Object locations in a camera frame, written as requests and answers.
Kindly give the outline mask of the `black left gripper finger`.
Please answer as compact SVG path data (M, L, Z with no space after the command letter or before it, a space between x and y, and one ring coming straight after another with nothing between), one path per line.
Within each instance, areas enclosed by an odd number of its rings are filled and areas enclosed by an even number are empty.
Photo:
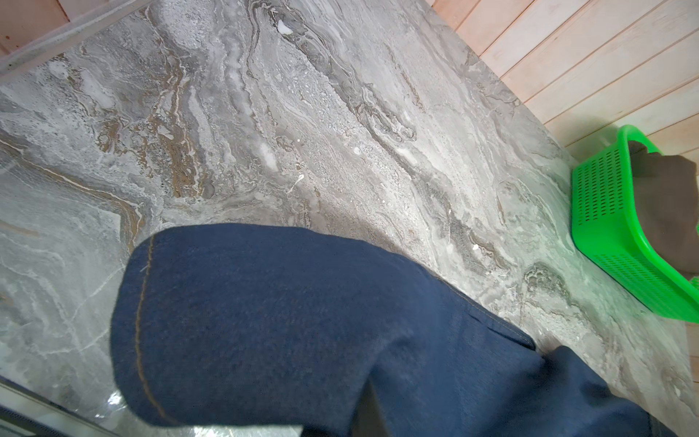
M372 381L367 381L360 395L349 435L351 437L391 437Z

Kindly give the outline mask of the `dark blue denim jeans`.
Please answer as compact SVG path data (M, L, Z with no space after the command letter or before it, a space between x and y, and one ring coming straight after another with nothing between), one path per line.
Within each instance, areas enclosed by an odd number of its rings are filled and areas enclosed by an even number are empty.
M533 339L362 240L302 228L165 229L132 253L110 328L141 420L350 436L372 381L391 436L667 436L571 349Z

